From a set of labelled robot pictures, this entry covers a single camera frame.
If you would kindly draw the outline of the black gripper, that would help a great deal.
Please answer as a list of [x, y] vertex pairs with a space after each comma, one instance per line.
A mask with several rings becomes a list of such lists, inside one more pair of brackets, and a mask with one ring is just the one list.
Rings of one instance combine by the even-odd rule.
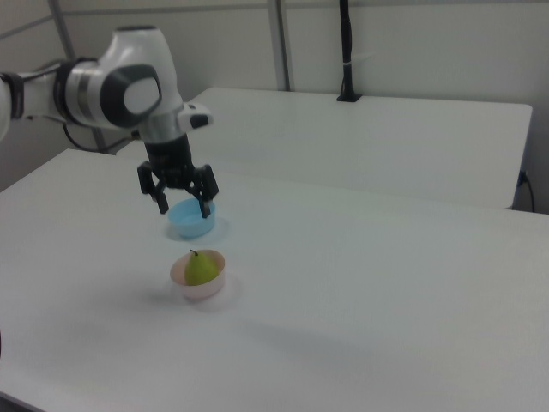
[[170, 142], [146, 143], [145, 149], [149, 162], [144, 161], [137, 168], [142, 194], [149, 195], [164, 215], [169, 210], [164, 189], [187, 190], [198, 201], [202, 218], [208, 218], [219, 187], [210, 165], [193, 165], [187, 135]]

